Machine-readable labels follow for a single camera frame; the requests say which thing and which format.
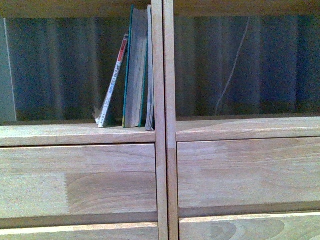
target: light wood panel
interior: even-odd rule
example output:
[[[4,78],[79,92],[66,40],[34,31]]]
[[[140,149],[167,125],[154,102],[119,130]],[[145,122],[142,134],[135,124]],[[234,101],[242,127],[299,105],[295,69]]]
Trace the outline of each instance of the light wood panel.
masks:
[[[157,211],[154,144],[0,148],[0,218]]]
[[[155,132],[145,128],[98,128],[95,123],[0,126],[0,147],[151,143],[155,140]]]
[[[317,0],[175,0],[176,16],[310,15],[320,12]]]
[[[0,240],[158,240],[156,222],[56,226],[0,230]]]
[[[130,15],[130,6],[149,0],[1,0],[2,18],[91,18]]]
[[[159,239],[168,239],[168,197],[167,197],[167,158],[165,120],[165,81],[164,81],[164,36],[163,10],[161,0],[151,1],[152,12],[152,53],[154,77],[154,120],[156,148],[156,189],[158,207]]]
[[[185,218],[180,240],[320,239],[320,213]]]
[[[177,149],[182,209],[320,203],[320,137],[179,142]]]
[[[174,1],[162,1],[169,239],[178,240]]]
[[[178,142],[320,136],[320,117],[177,121]]]

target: wooden drawer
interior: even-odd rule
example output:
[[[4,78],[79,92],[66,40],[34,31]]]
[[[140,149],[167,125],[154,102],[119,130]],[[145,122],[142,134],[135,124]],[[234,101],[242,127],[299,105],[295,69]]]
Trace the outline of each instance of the wooden drawer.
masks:
[[[185,218],[180,240],[316,240],[319,226],[319,213]]]
[[[0,230],[0,240],[63,240],[63,239],[112,239],[157,240],[155,222],[36,227]]]
[[[154,144],[0,148],[0,219],[155,213]]]
[[[318,137],[179,142],[177,160],[180,209],[309,202],[320,209]]]

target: cable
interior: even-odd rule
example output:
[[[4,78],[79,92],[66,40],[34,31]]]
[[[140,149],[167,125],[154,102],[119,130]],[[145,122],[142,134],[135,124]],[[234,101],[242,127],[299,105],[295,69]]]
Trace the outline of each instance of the cable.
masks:
[[[215,105],[215,116],[217,116],[218,114],[218,107],[219,107],[219,104],[222,100],[222,98],[224,97],[226,91],[227,91],[227,88],[231,82],[231,79],[232,79],[232,76],[234,75],[234,72],[235,72],[235,69],[236,69],[236,65],[237,65],[237,61],[238,61],[238,58],[239,58],[239,54],[240,54],[240,50],[242,48],[242,45],[244,44],[244,41],[245,41],[245,38],[246,38],[246,35],[247,35],[247,32],[248,32],[248,28],[249,28],[249,22],[250,22],[250,17],[248,17],[248,20],[246,22],[246,27],[245,27],[245,30],[244,30],[244,34],[243,34],[243,37],[242,37],[242,40],[241,40],[241,43],[240,43],[240,46],[238,48],[238,52],[236,53],[236,57],[235,57],[235,61],[234,61],[234,64],[233,64],[233,68],[232,68],[232,71],[231,71],[231,74],[229,76],[229,79],[228,79],[228,82],[226,83],[225,87],[224,87],[224,90],[218,100],[218,102],[216,103]]]

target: shelf board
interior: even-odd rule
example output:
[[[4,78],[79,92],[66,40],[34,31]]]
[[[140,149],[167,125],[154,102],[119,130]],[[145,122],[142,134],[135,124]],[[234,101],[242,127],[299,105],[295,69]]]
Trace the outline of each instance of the shelf board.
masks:
[[[131,5],[147,8],[150,0],[0,0],[2,18],[126,17]]]
[[[0,126],[0,147],[77,144],[153,143],[154,131],[122,126],[98,128],[95,123]]]
[[[174,14],[185,17],[313,15],[318,0],[175,0]]]
[[[176,122],[177,142],[319,137],[320,117],[277,117]]]

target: curtain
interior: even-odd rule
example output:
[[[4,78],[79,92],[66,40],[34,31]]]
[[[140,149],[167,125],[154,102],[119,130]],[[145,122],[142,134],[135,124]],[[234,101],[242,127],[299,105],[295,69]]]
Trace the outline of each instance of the curtain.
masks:
[[[176,17],[178,117],[214,116],[248,17]],[[251,17],[217,115],[320,112],[320,19]]]
[[[214,116],[247,17],[176,17],[178,117]],[[16,114],[25,120],[93,119],[101,107],[129,18],[8,19]],[[121,119],[125,64],[111,100]],[[250,18],[218,115],[320,112],[320,19]]]
[[[92,119],[103,104],[129,18],[7,19],[18,121]],[[123,111],[125,67],[111,100]]]

